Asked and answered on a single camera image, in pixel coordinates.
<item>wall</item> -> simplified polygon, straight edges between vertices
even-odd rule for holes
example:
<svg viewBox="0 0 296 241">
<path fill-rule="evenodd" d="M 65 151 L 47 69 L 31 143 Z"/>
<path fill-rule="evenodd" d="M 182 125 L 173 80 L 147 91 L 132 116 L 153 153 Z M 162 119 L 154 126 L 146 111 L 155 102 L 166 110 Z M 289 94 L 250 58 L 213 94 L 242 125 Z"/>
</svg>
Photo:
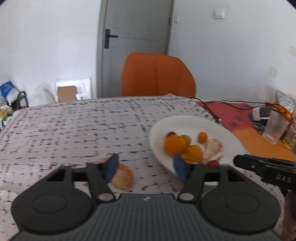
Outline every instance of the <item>wall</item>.
<svg viewBox="0 0 296 241">
<path fill-rule="evenodd" d="M 214 19 L 220 7 L 226 18 Z M 188 66 L 197 97 L 272 101 L 278 88 L 296 99 L 295 23 L 285 0 L 175 0 L 169 55 Z"/>
<path fill-rule="evenodd" d="M 0 82 L 31 105 L 52 102 L 54 81 L 92 78 L 100 0 L 6 0 L 0 6 Z"/>
</svg>

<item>orange chair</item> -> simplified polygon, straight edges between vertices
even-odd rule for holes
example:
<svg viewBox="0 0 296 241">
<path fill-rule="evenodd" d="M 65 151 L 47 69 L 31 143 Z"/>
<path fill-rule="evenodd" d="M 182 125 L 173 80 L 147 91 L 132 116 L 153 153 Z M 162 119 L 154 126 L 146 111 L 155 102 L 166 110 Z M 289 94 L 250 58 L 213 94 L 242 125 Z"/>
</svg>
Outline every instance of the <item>orange chair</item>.
<svg viewBox="0 0 296 241">
<path fill-rule="evenodd" d="M 168 93 L 195 97 L 195 81 L 178 58 L 167 55 L 131 53 L 125 62 L 122 96 L 161 96 Z"/>
</svg>

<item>door frame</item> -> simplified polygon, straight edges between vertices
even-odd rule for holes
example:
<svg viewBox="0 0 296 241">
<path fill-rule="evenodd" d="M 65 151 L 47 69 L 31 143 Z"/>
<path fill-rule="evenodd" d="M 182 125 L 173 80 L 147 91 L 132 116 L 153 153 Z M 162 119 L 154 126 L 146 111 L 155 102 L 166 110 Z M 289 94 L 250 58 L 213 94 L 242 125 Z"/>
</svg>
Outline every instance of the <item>door frame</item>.
<svg viewBox="0 0 296 241">
<path fill-rule="evenodd" d="M 98 22 L 98 34 L 97 34 L 97 50 L 96 50 L 96 88 L 97 98 L 104 97 L 103 95 L 103 49 L 105 44 L 105 23 L 107 13 L 108 0 L 101 0 L 101 8 Z M 173 10 L 174 0 L 171 0 L 170 5 L 170 22 L 168 27 L 167 44 L 165 54 L 168 54 L 168 48 L 170 43 L 171 29 L 173 23 Z"/>
</svg>

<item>black door handle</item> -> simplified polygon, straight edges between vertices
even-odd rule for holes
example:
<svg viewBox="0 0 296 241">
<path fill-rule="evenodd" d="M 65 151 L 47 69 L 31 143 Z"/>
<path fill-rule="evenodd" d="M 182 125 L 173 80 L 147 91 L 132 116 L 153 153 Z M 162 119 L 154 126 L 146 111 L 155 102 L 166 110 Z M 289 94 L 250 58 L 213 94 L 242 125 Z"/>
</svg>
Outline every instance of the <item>black door handle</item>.
<svg viewBox="0 0 296 241">
<path fill-rule="evenodd" d="M 109 48 L 109 40 L 110 38 L 118 38 L 118 35 L 111 35 L 110 34 L 110 29 L 106 29 L 105 33 L 105 49 Z"/>
</svg>

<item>gray door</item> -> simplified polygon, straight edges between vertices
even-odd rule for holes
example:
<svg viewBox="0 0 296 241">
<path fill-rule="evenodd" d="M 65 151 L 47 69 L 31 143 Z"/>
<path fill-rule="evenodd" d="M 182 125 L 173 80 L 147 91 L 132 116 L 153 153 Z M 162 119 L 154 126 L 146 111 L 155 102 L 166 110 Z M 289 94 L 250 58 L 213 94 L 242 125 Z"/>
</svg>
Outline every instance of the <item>gray door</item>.
<svg viewBox="0 0 296 241">
<path fill-rule="evenodd" d="M 105 29 L 118 36 L 109 38 L 102 55 L 103 97 L 112 97 L 121 95 L 128 54 L 166 54 L 171 0 L 108 0 L 106 9 Z"/>
</svg>

